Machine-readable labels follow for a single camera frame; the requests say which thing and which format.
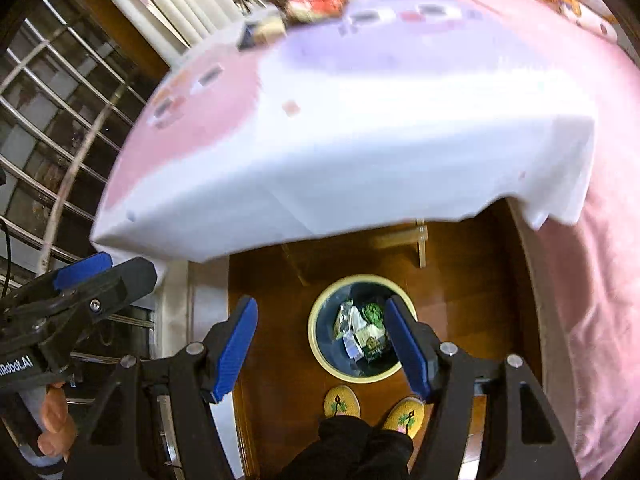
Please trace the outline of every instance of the yellow slipper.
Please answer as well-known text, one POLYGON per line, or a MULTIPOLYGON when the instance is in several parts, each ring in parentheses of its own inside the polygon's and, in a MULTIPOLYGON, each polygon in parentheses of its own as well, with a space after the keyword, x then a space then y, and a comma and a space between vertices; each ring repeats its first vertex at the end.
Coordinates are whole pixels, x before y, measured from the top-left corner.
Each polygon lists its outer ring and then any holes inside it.
POLYGON ((407 397, 398 402, 386 418, 383 429, 399 431, 414 438, 424 420, 424 404, 420 399, 407 397))
POLYGON ((344 386, 331 388, 324 396, 324 416, 351 415, 360 418, 360 403, 353 390, 344 386))

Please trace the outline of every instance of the wooden floor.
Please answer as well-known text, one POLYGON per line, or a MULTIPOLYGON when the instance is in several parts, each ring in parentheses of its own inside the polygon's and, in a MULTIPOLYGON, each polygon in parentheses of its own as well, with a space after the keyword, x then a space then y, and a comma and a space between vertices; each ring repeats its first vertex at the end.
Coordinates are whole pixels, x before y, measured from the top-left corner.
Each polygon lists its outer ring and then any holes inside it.
MULTIPOLYGON (((397 228, 289 244, 289 260, 280 246, 231 256, 230 304, 241 294, 258 303, 258 329, 234 399, 246 422, 242 431, 254 444, 245 450, 252 455, 248 461, 259 464, 261 478, 275 475, 317 438, 324 394, 339 384, 316 362, 306 336, 311 306, 339 278, 367 273, 395 281, 414 302, 418 320, 472 355, 503 359, 524 351, 516 307, 522 287, 495 220, 495 212, 488 210, 463 222, 430 222, 424 269, 418 268, 416 246, 370 248, 372 236, 397 228)), ((379 383, 352 387, 362 418, 371 424, 411 393, 401 371, 379 383)), ((483 419, 484 401, 478 398, 466 460, 478 456, 483 419)))

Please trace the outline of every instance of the person's leg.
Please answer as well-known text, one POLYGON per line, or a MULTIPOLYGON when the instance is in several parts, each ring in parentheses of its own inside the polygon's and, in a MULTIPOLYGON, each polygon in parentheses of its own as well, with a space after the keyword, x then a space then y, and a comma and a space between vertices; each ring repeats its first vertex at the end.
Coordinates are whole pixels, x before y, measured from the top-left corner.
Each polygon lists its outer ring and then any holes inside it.
POLYGON ((287 465, 276 480, 344 480, 351 475, 371 433, 360 419, 360 405, 347 386, 332 388, 324 398, 320 440, 287 465))
POLYGON ((373 430, 351 480, 406 480, 414 452, 412 439, 424 419, 424 405, 407 397, 396 404, 382 430, 373 430))

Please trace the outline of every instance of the metal screw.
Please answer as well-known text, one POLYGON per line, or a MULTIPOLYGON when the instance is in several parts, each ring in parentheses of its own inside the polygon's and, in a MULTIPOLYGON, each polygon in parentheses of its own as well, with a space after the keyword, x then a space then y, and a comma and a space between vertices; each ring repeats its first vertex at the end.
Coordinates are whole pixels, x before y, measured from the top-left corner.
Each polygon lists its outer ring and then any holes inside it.
POLYGON ((204 345, 199 341, 194 341, 193 343, 189 343, 187 345, 187 354, 189 355, 201 354, 203 350, 204 350, 204 345))
POLYGON ((47 323, 47 319, 45 317, 41 317, 33 324, 34 330, 40 330, 47 323))
POLYGON ((514 368, 520 368, 524 364, 524 361, 519 355, 511 354, 507 357, 507 364, 509 366, 513 366, 514 368))
POLYGON ((445 355, 452 356, 458 353, 458 347, 452 342, 445 341, 440 344, 440 351, 445 355))
POLYGON ((133 355, 125 355, 122 359, 120 359, 120 364, 123 368, 131 368, 134 364, 136 364, 137 359, 133 357, 133 355))

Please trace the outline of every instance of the pink bed sheet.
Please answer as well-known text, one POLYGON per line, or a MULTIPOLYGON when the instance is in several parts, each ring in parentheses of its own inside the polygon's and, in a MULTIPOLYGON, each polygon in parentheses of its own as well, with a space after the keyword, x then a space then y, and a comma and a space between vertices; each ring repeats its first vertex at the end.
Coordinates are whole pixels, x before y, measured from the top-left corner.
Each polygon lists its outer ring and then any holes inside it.
POLYGON ((598 108, 577 225, 547 221, 545 253, 572 368, 575 456, 599 480, 640 421, 640 71, 617 45, 527 0, 473 0, 567 71, 598 108))

